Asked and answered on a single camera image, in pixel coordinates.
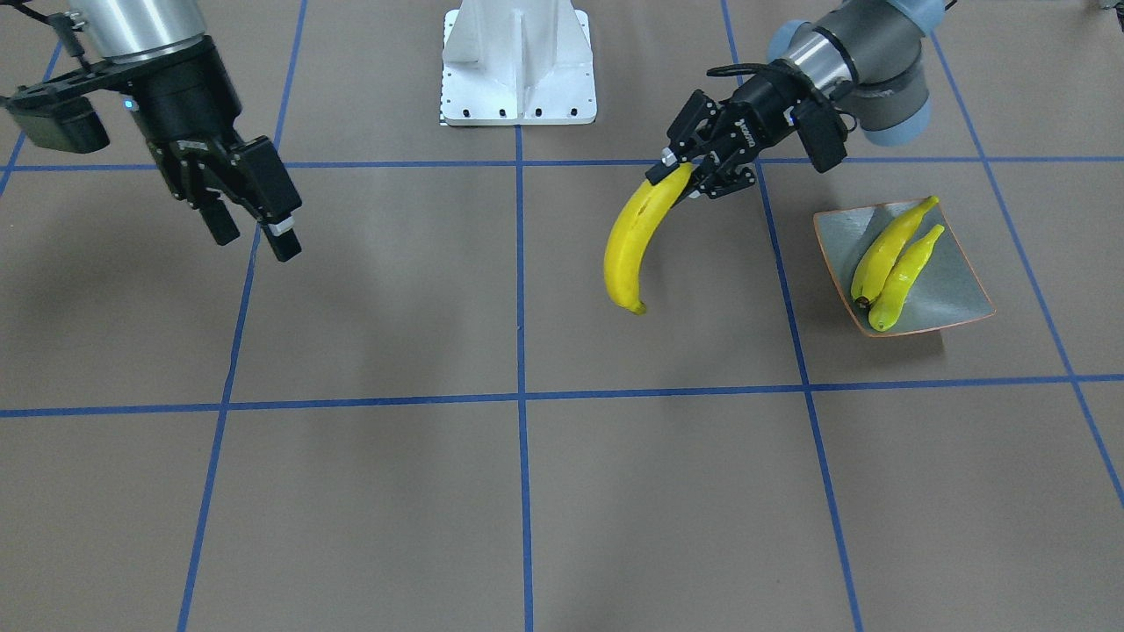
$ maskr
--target cable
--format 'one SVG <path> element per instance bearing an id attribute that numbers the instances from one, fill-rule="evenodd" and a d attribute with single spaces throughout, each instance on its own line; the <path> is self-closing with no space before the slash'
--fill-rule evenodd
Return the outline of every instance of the cable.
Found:
<path id="1" fill-rule="evenodd" d="M 20 13 L 24 13 L 25 16 L 31 18 L 35 21 L 49 24 L 47 21 L 47 16 L 44 16 L 43 13 L 36 11 L 35 9 L 26 7 L 25 4 L 27 2 L 30 2 L 30 0 L 0 0 L 0 6 L 7 4 L 16 9 Z"/>
<path id="2" fill-rule="evenodd" d="M 842 118 L 844 116 L 851 117 L 851 127 L 847 128 L 847 130 L 846 130 L 847 134 L 854 132 L 855 129 L 859 129 L 859 117 L 854 116 L 853 114 L 851 114 L 851 112 L 849 112 L 846 110 L 840 109 L 840 108 L 835 108 L 835 111 L 836 111 L 836 114 L 840 115 L 840 118 Z"/>
<path id="3" fill-rule="evenodd" d="M 782 64 L 729 64 L 725 66 L 713 67 L 706 71 L 707 76 L 738 76 L 742 74 L 768 74 L 776 73 L 782 74 L 785 76 L 790 76 L 792 79 L 799 79 L 800 81 L 807 81 L 808 78 L 800 71 L 790 69 Z"/>

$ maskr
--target banana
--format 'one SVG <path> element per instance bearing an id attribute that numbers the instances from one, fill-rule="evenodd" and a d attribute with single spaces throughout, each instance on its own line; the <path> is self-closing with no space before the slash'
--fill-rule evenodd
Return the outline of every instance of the banana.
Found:
<path id="1" fill-rule="evenodd" d="M 876 331 L 885 332 L 898 323 L 901 317 L 901 308 L 905 306 L 906 296 L 917 281 L 917 276 L 925 269 L 928 258 L 933 254 L 933 246 L 937 237 L 944 233 L 944 226 L 940 224 L 924 237 L 917 240 L 906 249 L 901 259 L 894 265 L 886 287 L 882 288 L 882 296 L 870 308 L 867 319 Z"/>
<path id="2" fill-rule="evenodd" d="M 640 299 L 640 265 L 644 251 L 668 210 L 687 187 L 691 169 L 690 163 L 680 164 L 654 187 L 644 180 L 620 210 L 609 233 L 609 243 L 605 247 L 605 289 L 613 303 L 637 316 L 647 312 Z"/>
<path id="3" fill-rule="evenodd" d="M 851 300 L 859 307 L 870 307 L 878 299 L 894 262 L 901 253 L 901 247 L 913 237 L 925 214 L 939 201 L 936 196 L 930 196 L 925 201 L 895 217 L 867 249 L 851 279 Z"/>

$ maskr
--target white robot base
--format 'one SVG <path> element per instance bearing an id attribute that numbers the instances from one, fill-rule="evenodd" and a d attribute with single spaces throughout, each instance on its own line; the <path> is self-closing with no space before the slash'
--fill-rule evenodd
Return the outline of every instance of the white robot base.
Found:
<path id="1" fill-rule="evenodd" d="M 597 118 L 589 16 L 570 0 L 464 0 L 444 34 L 442 125 Z"/>

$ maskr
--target square plate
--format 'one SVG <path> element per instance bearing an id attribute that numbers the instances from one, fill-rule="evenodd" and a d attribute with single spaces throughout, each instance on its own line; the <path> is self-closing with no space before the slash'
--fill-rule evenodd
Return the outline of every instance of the square plate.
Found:
<path id="1" fill-rule="evenodd" d="M 909 247 L 934 225 L 944 225 L 944 235 L 936 241 L 928 264 L 909 290 L 897 324 L 887 332 L 874 331 L 867 320 L 868 310 L 851 300 L 851 279 L 863 253 L 890 220 L 921 204 L 923 199 L 828 210 L 817 213 L 814 217 L 819 250 L 824 253 L 835 289 L 855 325 L 870 337 L 933 332 L 995 314 L 995 306 L 980 286 L 980 280 L 964 256 L 940 204 L 925 214 L 917 232 L 906 243 L 906 247 Z"/>

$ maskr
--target blue tape grid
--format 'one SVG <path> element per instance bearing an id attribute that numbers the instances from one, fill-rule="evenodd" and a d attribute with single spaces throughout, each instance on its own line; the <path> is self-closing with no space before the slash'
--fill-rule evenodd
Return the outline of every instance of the blue tape grid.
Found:
<path id="1" fill-rule="evenodd" d="M 734 37 L 734 21 L 729 17 L 729 4 L 722 1 L 722 17 L 726 26 L 726 39 L 729 44 L 729 56 L 734 64 L 741 63 L 737 54 L 737 40 Z M 743 82 L 742 76 L 737 76 L 737 84 Z M 777 261 L 777 278 L 780 281 L 781 297 L 785 300 L 785 312 L 788 316 L 788 329 L 792 337 L 792 352 L 796 355 L 796 364 L 800 372 L 800 391 L 804 392 L 804 404 L 808 410 L 808 421 L 812 425 L 812 439 L 816 445 L 816 459 L 819 461 L 819 477 L 824 485 L 824 497 L 827 502 L 827 513 L 832 520 L 832 532 L 835 535 L 835 549 L 840 558 L 840 570 L 843 574 L 843 584 L 846 588 L 847 605 L 851 608 L 851 622 L 855 632 L 863 632 L 862 610 L 859 606 L 859 595 L 854 589 L 854 578 L 851 575 L 851 558 L 846 552 L 846 538 L 843 535 L 843 521 L 840 518 L 839 504 L 835 502 L 835 485 L 832 482 L 832 471 L 827 463 L 827 450 L 824 446 L 823 434 L 819 432 L 819 414 L 816 412 L 816 401 L 813 397 L 810 381 L 808 380 L 808 367 L 804 358 L 804 346 L 800 344 L 800 329 L 796 323 L 796 310 L 792 307 L 792 294 L 788 287 L 788 274 L 785 272 L 785 261 L 781 256 L 780 240 L 777 236 L 777 223 L 773 220 L 772 204 L 769 199 L 769 186 L 765 181 L 764 169 L 760 159 L 754 161 L 758 172 L 758 188 L 761 192 L 761 202 L 764 206 L 765 222 L 769 226 L 769 241 L 772 244 L 773 258 Z"/>
<path id="2" fill-rule="evenodd" d="M 738 62 L 737 46 L 734 37 L 733 22 L 729 16 L 729 8 L 726 0 L 720 0 L 723 18 L 725 21 L 726 36 L 729 44 L 731 55 L 734 63 Z M 281 108 L 278 116 L 274 141 L 280 146 L 284 132 L 284 120 L 288 112 L 289 97 L 292 89 L 296 66 L 299 58 L 300 42 L 303 33 L 305 18 L 308 9 L 308 0 L 301 0 L 300 13 L 297 20 L 297 28 L 293 35 L 289 70 L 285 78 L 285 85 L 282 92 Z M 847 162 L 855 163 L 978 163 L 984 166 L 991 183 L 996 200 L 1003 211 L 1012 240 L 1018 251 L 1022 264 L 1034 289 L 1043 317 L 1053 336 L 1058 353 L 1066 368 L 1064 376 L 1032 376 L 1010 378 L 982 378 L 982 379 L 950 379 L 950 380 L 903 380 L 883 382 L 841 382 L 841 383 L 812 383 L 808 379 L 803 347 L 800 345 L 799 329 L 792 309 L 791 295 L 788 287 L 788 279 L 785 272 L 783 259 L 777 236 L 776 223 L 773 220 L 772 208 L 769 199 L 768 184 L 764 174 L 761 173 L 762 165 L 769 164 L 801 164 L 807 163 L 806 157 L 774 157 L 759 159 L 758 171 L 760 178 L 760 190 L 764 204 L 765 218 L 769 226 L 770 241 L 773 246 L 778 279 L 781 286 L 786 313 L 789 320 L 789 329 L 792 337 L 794 353 L 799 368 L 799 385 L 773 385 L 773 386 L 744 386 L 744 387 L 717 387 L 717 388 L 665 388 L 665 389 L 618 389 L 618 390 L 575 390 L 575 391 L 528 391 L 526 388 L 526 332 L 525 332 L 525 251 L 524 251 L 524 170 L 537 166 L 638 166 L 647 165 L 650 159 L 622 159 L 622 160 L 525 160 L 523 156 L 523 130 L 516 127 L 516 155 L 514 161 L 372 161 L 372 162 L 291 162 L 287 163 L 290 169 L 426 169 L 426 168 L 473 168 L 473 166 L 499 166 L 514 168 L 516 174 L 516 242 L 517 242 L 517 376 L 518 390 L 516 392 L 478 394 L 478 395 L 450 395 L 450 396 L 423 396 L 423 397 L 374 397 L 354 399 L 309 399 L 309 400 L 284 400 L 284 401 L 232 401 L 235 374 L 237 371 L 238 353 L 242 344 L 242 336 L 245 327 L 246 313 L 250 306 L 250 297 L 253 289 L 254 268 L 257 247 L 261 242 L 261 234 L 255 233 L 251 246 L 250 259 L 246 267 L 246 277 L 243 286 L 242 300 L 238 309 L 238 317 L 235 325 L 234 338 L 230 347 L 230 365 L 224 383 L 223 397 L 218 403 L 201 404 L 167 404 L 167 405 L 137 405 L 137 406 L 103 406 L 103 407 L 71 407 L 71 408 L 27 408 L 27 409 L 0 409 L 0 418 L 26 418 L 47 416 L 90 416 L 90 415 L 128 415 L 128 414 L 163 414 L 163 413 L 218 413 L 215 436 L 211 446 L 211 454 L 207 470 L 207 478 L 203 486 L 202 499 L 196 529 L 196 536 L 191 549 L 188 576 L 184 584 L 183 602 L 181 604 L 180 616 L 176 630 L 185 632 L 190 616 L 191 599 L 194 590 L 194 583 L 198 575 L 199 561 L 202 552 L 202 544 L 206 534 L 207 517 L 210 508 L 210 499 L 214 491 L 218 460 L 223 444 L 223 435 L 226 425 L 227 414 L 230 410 L 262 410 L 262 409 L 298 409 L 298 408 L 333 408 L 333 407 L 363 407 L 363 406 L 418 406 L 418 405 L 444 405 L 444 404 L 472 404 L 488 401 L 513 401 L 518 405 L 518 440 L 519 440 L 519 470 L 520 470 L 520 495 L 523 511 L 523 559 L 524 559 L 524 620 L 525 631 L 534 630 L 534 588 L 533 588 L 533 549 L 532 549 L 532 521 L 531 521 L 531 478 L 528 462 L 528 435 L 527 435 L 527 401 L 541 400 L 566 400 L 566 399 L 607 399 L 607 398 L 636 398 L 636 397 L 696 397 L 715 395 L 763 395 L 778 392 L 801 392 L 805 396 L 808 417 L 812 424 L 813 437 L 816 444 L 817 458 L 819 460 L 821 473 L 823 477 L 824 491 L 826 495 L 828 511 L 832 518 L 832 526 L 836 538 L 836 545 L 840 554 L 840 562 L 846 583 L 847 597 L 850 601 L 853 624 L 856 632 L 862 632 L 863 624 L 858 597 L 854 589 L 854 581 L 851 576 L 850 562 L 846 553 L 846 544 L 843 536 L 843 527 L 835 502 L 834 489 L 831 480 L 827 455 L 824 449 L 819 432 L 819 423 L 816 414 L 814 392 L 843 391 L 843 390 L 883 390 L 883 389 L 924 389 L 924 388 L 976 388 L 976 387 L 1001 387 L 1018 385 L 1070 385 L 1075 396 L 1080 404 L 1082 414 L 1089 426 L 1090 433 L 1097 449 L 1104 460 L 1105 468 L 1116 489 L 1116 494 L 1124 506 L 1124 489 L 1122 489 L 1120 477 L 1107 452 L 1102 439 L 1099 428 L 1085 399 L 1081 389 L 1082 383 L 1094 382 L 1121 382 L 1124 381 L 1124 373 L 1103 374 L 1077 374 L 1070 363 L 1068 353 L 1061 341 L 1061 336 L 1054 325 L 1049 306 L 1037 283 L 1033 268 L 1018 237 L 1018 233 L 1007 209 L 1001 188 L 995 178 L 991 163 L 1117 163 L 1124 162 L 1124 155 L 1104 156 L 989 156 L 985 153 L 979 136 L 976 133 L 975 124 L 968 112 L 963 98 L 953 78 L 948 58 L 942 51 L 940 43 L 933 38 L 937 56 L 944 69 L 945 75 L 952 87 L 953 93 L 968 125 L 972 142 L 977 150 L 976 156 L 906 156 L 906 157 L 849 157 Z M 56 47 L 44 79 L 49 78 L 60 58 L 61 47 Z M 0 195 L 3 193 L 10 177 L 16 172 L 57 172 L 57 171 L 148 171 L 154 170 L 152 164 L 94 164 L 94 165 L 18 165 L 17 159 L 24 146 L 26 137 L 20 134 L 15 147 L 7 161 L 0 169 Z"/>
<path id="3" fill-rule="evenodd" d="M 971 134 L 972 144 L 976 145 L 976 153 L 979 154 L 980 162 L 984 165 L 984 170 L 987 172 L 988 181 L 991 183 L 991 191 L 995 193 L 996 201 L 999 202 L 999 210 L 1003 213 L 1003 219 L 1007 224 L 1007 231 L 1010 233 L 1010 238 L 1015 243 L 1015 249 L 1018 251 L 1018 259 L 1023 263 L 1023 269 L 1026 271 L 1026 277 L 1031 281 L 1031 287 L 1034 288 L 1034 296 L 1039 300 L 1039 307 L 1042 309 L 1042 316 L 1045 318 L 1046 326 L 1050 327 L 1050 335 L 1053 336 L 1054 345 L 1058 347 L 1058 355 L 1061 356 L 1062 364 L 1066 367 L 1066 374 L 1070 378 L 1070 385 L 1073 387 L 1073 395 L 1077 396 L 1077 401 L 1081 406 L 1081 414 L 1085 415 L 1085 422 L 1089 426 L 1089 432 L 1093 434 L 1093 440 L 1097 445 L 1097 451 L 1100 452 L 1100 459 L 1105 463 L 1105 470 L 1108 472 L 1108 478 L 1113 482 L 1113 487 L 1116 489 L 1116 498 L 1120 500 L 1122 507 L 1124 507 L 1124 487 L 1121 486 L 1120 476 L 1116 473 L 1116 468 L 1113 466 L 1112 457 L 1108 454 L 1108 449 L 1105 446 L 1105 441 L 1100 435 L 1100 428 L 1097 427 L 1097 422 L 1093 418 L 1093 412 L 1089 409 L 1089 404 L 1085 399 L 1085 391 L 1081 390 L 1081 380 L 1078 379 L 1077 372 L 1073 371 L 1073 364 L 1069 360 L 1069 353 L 1066 352 L 1066 345 L 1062 343 L 1061 334 L 1058 333 L 1058 327 L 1054 325 L 1053 316 L 1050 314 L 1050 307 L 1046 305 L 1045 296 L 1042 294 L 1042 288 L 1039 286 L 1037 277 L 1034 274 L 1034 269 L 1031 267 L 1031 260 L 1026 255 L 1026 250 L 1023 247 L 1023 242 L 1018 237 L 1018 231 L 1015 228 L 1015 222 L 1010 217 L 1010 211 L 1007 209 L 1007 201 L 1003 196 L 1003 188 L 999 187 L 999 181 L 995 177 L 995 170 L 991 169 L 992 159 L 984 152 L 984 144 L 980 143 L 979 134 L 976 133 L 976 124 L 972 123 L 972 117 L 968 112 L 968 106 L 964 105 L 964 98 L 960 93 L 960 88 L 957 85 L 957 80 L 952 75 L 952 67 L 949 65 L 949 60 L 944 55 L 944 49 L 941 47 L 941 43 L 937 40 L 936 35 L 932 36 L 933 46 L 936 48 L 936 55 L 941 60 L 941 66 L 944 69 L 944 74 L 949 79 L 949 85 L 952 88 L 952 93 L 957 97 L 957 103 L 960 106 L 960 112 L 964 117 L 964 123 L 968 125 L 968 133 Z"/>

